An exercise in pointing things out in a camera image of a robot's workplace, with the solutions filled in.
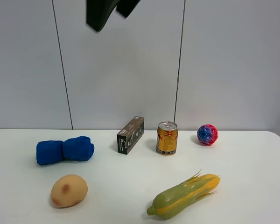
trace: blue towel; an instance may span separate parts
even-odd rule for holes
[[[63,141],[41,141],[36,146],[36,161],[38,165],[59,162],[62,159]]]
[[[94,153],[94,145],[89,137],[80,136],[63,143],[63,156],[69,160],[87,161]]]

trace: red and blue ball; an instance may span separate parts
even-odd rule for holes
[[[213,125],[202,125],[197,131],[199,141],[211,146],[218,138],[218,130]]]

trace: white table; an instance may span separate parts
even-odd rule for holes
[[[180,131],[177,153],[155,151],[156,131],[145,131],[129,155],[117,153],[117,131],[0,130],[0,224],[153,224],[146,209],[155,196],[202,174],[220,175],[216,194],[186,208],[167,224],[280,224],[280,137],[262,131],[220,131],[211,146],[196,132]],[[43,140],[89,136],[95,154],[87,162],[37,166]],[[49,195],[67,174],[89,187],[78,205],[55,209]]]

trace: plastic corn cob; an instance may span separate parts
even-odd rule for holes
[[[214,174],[199,175],[200,172],[158,194],[153,201],[153,205],[147,209],[147,214],[167,219],[172,218],[189,205],[214,194],[211,191],[219,184],[220,178]]]

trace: box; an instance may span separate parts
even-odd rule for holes
[[[118,152],[128,154],[144,133],[144,118],[134,117],[118,134]]]

